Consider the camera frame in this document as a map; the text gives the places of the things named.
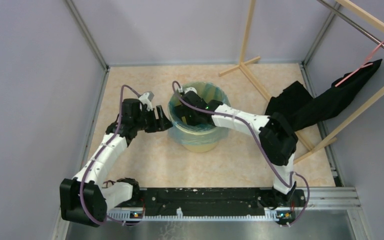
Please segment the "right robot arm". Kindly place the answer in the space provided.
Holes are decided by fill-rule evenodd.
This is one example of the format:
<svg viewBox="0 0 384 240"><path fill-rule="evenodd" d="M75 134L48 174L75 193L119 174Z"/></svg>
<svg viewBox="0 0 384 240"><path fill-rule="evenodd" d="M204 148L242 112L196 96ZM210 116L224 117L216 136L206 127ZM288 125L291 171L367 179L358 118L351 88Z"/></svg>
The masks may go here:
<svg viewBox="0 0 384 240"><path fill-rule="evenodd" d="M190 90L175 93L181 107L186 109L188 123L227 128L253 137L268 166L274 173L272 194L261 204L274 210L287 206L294 198L296 181L294 157L298 137L287 120L279 113L257 115L228 106L218 100L205 102Z"/></svg>

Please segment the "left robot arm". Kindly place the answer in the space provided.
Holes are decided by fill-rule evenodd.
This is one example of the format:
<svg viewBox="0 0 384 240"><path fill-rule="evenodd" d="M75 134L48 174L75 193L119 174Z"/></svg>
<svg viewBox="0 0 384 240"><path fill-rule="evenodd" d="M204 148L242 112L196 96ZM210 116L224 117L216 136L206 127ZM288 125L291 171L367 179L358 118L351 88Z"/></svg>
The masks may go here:
<svg viewBox="0 0 384 240"><path fill-rule="evenodd" d="M121 180L103 187L111 168L130 146L138 132L164 132L173 126L161 105L149 100L127 98L120 104L116 121L111 123L98 149L85 166L59 186L61 218L92 227L103 225L110 210L121 203L134 207L140 202L133 180Z"/></svg>

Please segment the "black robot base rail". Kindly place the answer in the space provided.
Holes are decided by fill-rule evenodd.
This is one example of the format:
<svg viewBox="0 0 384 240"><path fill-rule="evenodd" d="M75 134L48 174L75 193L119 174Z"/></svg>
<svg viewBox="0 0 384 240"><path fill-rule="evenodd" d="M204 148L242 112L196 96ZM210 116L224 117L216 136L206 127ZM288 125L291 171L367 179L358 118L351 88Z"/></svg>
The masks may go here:
<svg viewBox="0 0 384 240"><path fill-rule="evenodd" d="M145 210L147 217L264 216L270 210L295 210L306 202L302 189L287 196L268 187L141 188L120 208Z"/></svg>

